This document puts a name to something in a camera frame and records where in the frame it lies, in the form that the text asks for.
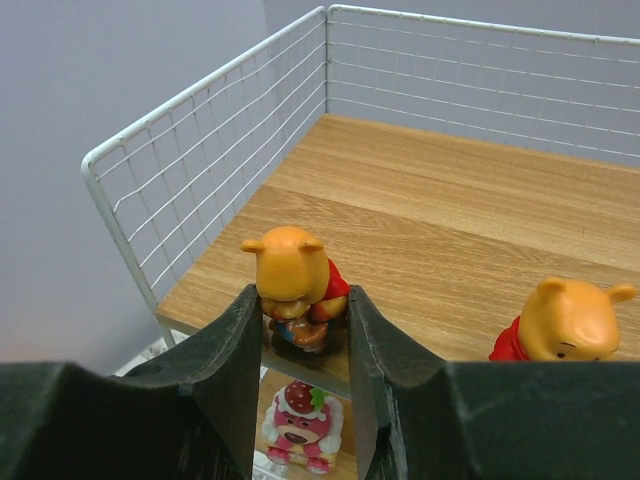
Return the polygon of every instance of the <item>toy figurine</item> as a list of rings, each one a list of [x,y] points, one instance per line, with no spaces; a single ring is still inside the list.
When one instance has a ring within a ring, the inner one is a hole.
[[[305,465],[314,474],[329,473],[342,444],[342,404],[298,380],[273,397],[262,424],[267,457],[279,465]]]
[[[240,248],[256,255],[256,287],[270,328],[306,352],[321,352],[349,295],[323,243],[302,228],[283,226]]]
[[[582,280],[546,278],[500,334],[489,360],[613,360],[620,343],[613,305],[636,293],[628,283],[603,291]]]

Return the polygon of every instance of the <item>pink bear face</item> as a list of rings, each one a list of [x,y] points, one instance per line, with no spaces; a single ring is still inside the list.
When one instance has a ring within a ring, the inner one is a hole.
[[[315,443],[322,437],[326,437],[331,428],[331,415],[329,408],[325,405],[322,409],[324,420],[319,418],[308,419],[291,415],[288,412],[281,412],[278,407],[274,413],[274,424],[278,432],[289,442],[296,445],[307,445]]]

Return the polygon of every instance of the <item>wooden board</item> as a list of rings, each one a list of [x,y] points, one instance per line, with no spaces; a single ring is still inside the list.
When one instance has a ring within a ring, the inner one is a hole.
[[[242,240],[295,224],[419,343],[449,360],[486,360],[547,275],[640,286],[639,192],[638,170],[325,116],[158,313],[183,331],[203,327],[254,280]],[[640,299],[617,311],[620,358],[638,360]],[[345,351],[314,370],[265,359],[342,391]]]
[[[274,370],[269,370],[260,385],[260,395],[258,397],[258,422],[256,426],[256,450],[266,454],[266,447],[262,438],[262,423],[264,422],[267,409],[271,405],[273,396],[282,387],[293,381],[292,377],[283,375]],[[355,436],[353,430],[353,414],[351,412],[351,402],[344,398],[337,397],[344,407],[344,425],[342,427],[342,446],[336,456],[336,468],[328,475],[313,475],[299,465],[291,464],[287,468],[287,479],[305,480],[315,478],[339,478],[356,479],[357,465],[355,456]]]

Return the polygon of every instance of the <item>pink bear toy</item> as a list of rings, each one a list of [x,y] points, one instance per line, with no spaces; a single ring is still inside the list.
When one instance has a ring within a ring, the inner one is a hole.
[[[344,415],[338,399],[295,380],[273,397],[262,424],[267,457],[277,464],[305,465],[314,474],[329,473],[342,439]]]

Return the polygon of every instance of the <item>bear ear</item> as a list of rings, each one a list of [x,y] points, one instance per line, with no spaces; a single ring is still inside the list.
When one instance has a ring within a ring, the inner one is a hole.
[[[316,237],[309,237],[298,248],[307,252],[319,252],[324,248],[324,245]]]
[[[538,284],[537,290],[544,297],[562,292],[565,288],[564,280],[560,277],[547,277]]]
[[[607,290],[607,295],[613,303],[626,302],[638,293],[636,287],[629,283],[617,283]]]
[[[260,252],[264,252],[264,249],[265,247],[262,240],[255,240],[253,238],[250,238],[249,240],[245,240],[240,245],[240,250],[248,253],[260,253]]]

